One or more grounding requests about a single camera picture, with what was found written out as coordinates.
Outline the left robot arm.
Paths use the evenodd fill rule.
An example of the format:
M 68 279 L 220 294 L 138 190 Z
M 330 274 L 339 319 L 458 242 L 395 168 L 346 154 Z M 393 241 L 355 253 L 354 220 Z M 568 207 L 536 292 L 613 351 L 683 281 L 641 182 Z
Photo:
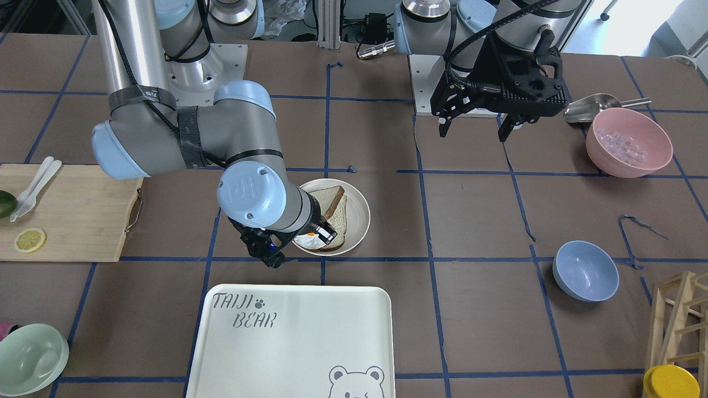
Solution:
M 522 124 L 554 117 L 568 105 L 558 35 L 579 1 L 500 1 L 491 22 L 475 23 L 471 1 L 402 1 L 394 16 L 399 53 L 435 55 L 443 69 L 430 113 L 445 138 L 452 121 L 472 110 L 503 114 L 504 143 Z

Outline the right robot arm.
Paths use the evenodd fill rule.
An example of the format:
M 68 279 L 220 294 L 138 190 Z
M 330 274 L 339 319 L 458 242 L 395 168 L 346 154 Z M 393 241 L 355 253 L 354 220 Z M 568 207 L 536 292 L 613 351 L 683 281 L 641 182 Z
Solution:
M 264 29 L 261 1 L 94 1 L 111 118 L 91 145 L 116 180 L 222 167 L 222 212 L 250 256 L 276 269 L 282 249 L 339 233 L 288 179 L 276 115 L 261 84 L 233 79 L 227 50 Z

